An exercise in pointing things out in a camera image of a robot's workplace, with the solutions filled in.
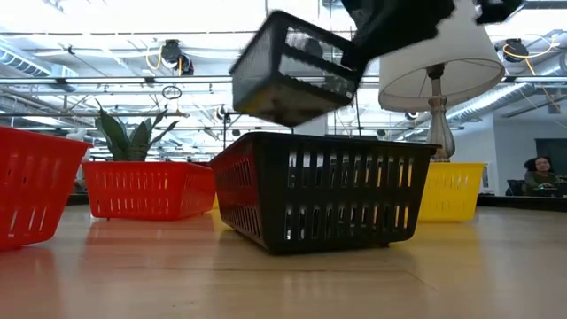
table lamp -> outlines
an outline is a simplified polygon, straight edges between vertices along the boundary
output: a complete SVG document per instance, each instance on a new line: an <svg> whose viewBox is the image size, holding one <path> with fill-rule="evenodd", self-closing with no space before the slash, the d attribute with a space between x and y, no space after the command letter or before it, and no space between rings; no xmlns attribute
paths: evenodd
<svg viewBox="0 0 567 319"><path fill-rule="evenodd" d="M378 101L385 110L431 112L427 142L442 146L434 161L449 161L454 139L447 107L477 97L500 82L504 65L485 29L474 22L471 0L455 0L439 35L380 57Z"/></svg>

red basket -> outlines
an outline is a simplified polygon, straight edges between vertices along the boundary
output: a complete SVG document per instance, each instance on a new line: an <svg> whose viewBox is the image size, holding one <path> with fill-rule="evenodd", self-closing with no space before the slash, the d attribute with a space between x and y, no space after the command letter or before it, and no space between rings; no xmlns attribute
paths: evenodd
<svg viewBox="0 0 567 319"><path fill-rule="evenodd" d="M90 211L98 218L168 221L213 208L213 170L175 162L83 163Z"/></svg>
<svg viewBox="0 0 567 319"><path fill-rule="evenodd" d="M0 249L53 237L89 147L0 128Z"/></svg>

black plastic basket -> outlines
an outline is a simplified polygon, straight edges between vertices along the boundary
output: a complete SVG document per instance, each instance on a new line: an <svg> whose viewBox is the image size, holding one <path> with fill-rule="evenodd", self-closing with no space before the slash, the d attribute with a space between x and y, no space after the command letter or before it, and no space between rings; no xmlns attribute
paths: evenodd
<svg viewBox="0 0 567 319"><path fill-rule="evenodd" d="M364 70L341 66L345 52L356 52L345 38L272 12L229 71L234 109L294 127L348 105Z"/></svg>
<svg viewBox="0 0 567 319"><path fill-rule="evenodd" d="M249 133L211 161L221 218L272 253L408 240L436 148Z"/></svg>

woman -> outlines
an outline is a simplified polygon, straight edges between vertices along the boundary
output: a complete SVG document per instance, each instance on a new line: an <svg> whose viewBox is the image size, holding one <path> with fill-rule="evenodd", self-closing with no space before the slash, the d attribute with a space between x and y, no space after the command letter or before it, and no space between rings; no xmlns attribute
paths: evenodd
<svg viewBox="0 0 567 319"><path fill-rule="evenodd" d="M528 196L537 195L537 189L555 188L559 179L553 173L549 158L540 156L530 159L524 164L525 169L525 186Z"/></svg>

table surface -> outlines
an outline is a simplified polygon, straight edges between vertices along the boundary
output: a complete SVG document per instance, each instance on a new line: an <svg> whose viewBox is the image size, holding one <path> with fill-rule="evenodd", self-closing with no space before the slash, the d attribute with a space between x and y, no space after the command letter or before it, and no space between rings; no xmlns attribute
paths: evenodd
<svg viewBox="0 0 567 319"><path fill-rule="evenodd" d="M567 214L480 207L389 249L270 256L218 212L179 222L69 207L49 242L0 253L3 318L561 318Z"/></svg>

